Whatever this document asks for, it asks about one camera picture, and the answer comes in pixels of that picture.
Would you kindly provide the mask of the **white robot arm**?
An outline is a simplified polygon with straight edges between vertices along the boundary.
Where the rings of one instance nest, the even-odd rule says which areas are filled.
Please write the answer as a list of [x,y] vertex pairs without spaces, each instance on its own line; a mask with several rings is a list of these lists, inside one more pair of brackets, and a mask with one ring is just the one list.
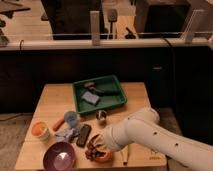
[[213,171],[213,146],[172,133],[161,127],[159,121],[154,109],[142,108],[108,125],[101,135],[112,151],[136,143],[161,152],[194,171]]

